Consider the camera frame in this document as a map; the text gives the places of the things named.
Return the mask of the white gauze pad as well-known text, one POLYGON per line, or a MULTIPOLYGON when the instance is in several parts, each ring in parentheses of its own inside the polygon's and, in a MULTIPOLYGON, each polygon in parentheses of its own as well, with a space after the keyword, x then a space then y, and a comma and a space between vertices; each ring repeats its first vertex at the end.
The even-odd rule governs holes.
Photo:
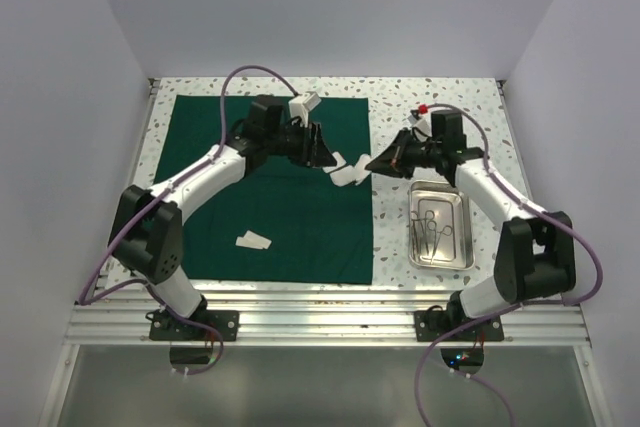
POLYGON ((332 156, 335 160, 335 164, 333 166, 323 167, 322 170, 326 174, 333 174, 347 166, 347 162, 344 157, 339 152, 333 152, 332 156))
POLYGON ((344 187, 349 184, 359 184, 359 171, 351 165, 345 165, 341 169, 334 170, 329 174, 329 176, 333 184, 337 187, 344 187))
POLYGON ((370 161, 371 157, 368 154, 362 154, 353 166, 353 182, 355 185, 360 185, 370 175, 370 171, 367 169, 370 161))

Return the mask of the steel surgical scissors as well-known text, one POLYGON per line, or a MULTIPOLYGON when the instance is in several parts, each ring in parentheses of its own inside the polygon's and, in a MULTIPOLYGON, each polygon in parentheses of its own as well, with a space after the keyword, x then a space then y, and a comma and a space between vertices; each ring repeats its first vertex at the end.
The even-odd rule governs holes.
POLYGON ((415 255, 429 254, 429 240, 435 226, 435 212, 426 210, 420 214, 416 210, 410 212, 410 240, 415 255))

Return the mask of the steel forceps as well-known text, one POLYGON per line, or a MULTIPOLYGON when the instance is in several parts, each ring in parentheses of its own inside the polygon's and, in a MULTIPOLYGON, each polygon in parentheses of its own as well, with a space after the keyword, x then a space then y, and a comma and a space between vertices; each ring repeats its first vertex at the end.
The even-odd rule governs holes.
POLYGON ((432 244, 429 248, 429 263, 432 264, 438 251, 441 238, 443 236, 451 236, 453 233, 453 228, 451 225, 444 225, 443 227, 439 227, 438 223, 435 220, 428 220, 426 222, 426 230, 431 234, 432 237, 432 244))

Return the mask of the white packet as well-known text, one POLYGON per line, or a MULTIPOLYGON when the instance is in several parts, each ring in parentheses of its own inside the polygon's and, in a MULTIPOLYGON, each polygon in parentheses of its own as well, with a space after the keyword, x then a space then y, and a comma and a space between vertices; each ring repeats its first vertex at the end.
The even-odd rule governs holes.
POLYGON ((261 249, 268 249, 271 246, 272 241, 266 237, 256 234, 252 231, 247 231, 241 239, 245 243, 253 244, 261 249))
POLYGON ((237 247, 254 249, 254 250, 266 250, 269 248, 270 243, 247 239, 245 237, 237 237, 235 245, 237 247))

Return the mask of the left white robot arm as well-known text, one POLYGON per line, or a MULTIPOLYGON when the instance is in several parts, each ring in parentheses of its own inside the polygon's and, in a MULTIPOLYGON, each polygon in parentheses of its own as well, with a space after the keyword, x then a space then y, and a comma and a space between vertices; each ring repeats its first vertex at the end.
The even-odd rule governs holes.
POLYGON ((128 187, 117 207, 109 254, 147 281, 185 339, 201 337, 208 326, 203 296, 182 268, 183 225, 223 189, 243 180, 273 156, 306 168, 337 164, 321 126, 310 119, 321 102, 304 92, 287 104, 261 95, 245 118, 223 128, 221 140, 178 174, 148 189, 128 187))

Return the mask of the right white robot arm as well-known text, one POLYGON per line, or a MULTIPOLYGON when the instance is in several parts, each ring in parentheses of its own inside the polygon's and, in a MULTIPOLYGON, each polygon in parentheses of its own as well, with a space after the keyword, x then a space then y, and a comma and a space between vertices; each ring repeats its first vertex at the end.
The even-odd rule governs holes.
POLYGON ((431 131, 404 128, 371 160, 368 171, 412 178, 418 168, 433 169, 467 195, 499 228, 492 274, 477 285, 451 295, 440 323, 457 339, 468 339, 481 319, 527 301, 572 290, 576 283, 570 218, 531 203, 493 167, 489 146, 470 147, 463 123, 471 117, 454 106, 437 103, 431 131))

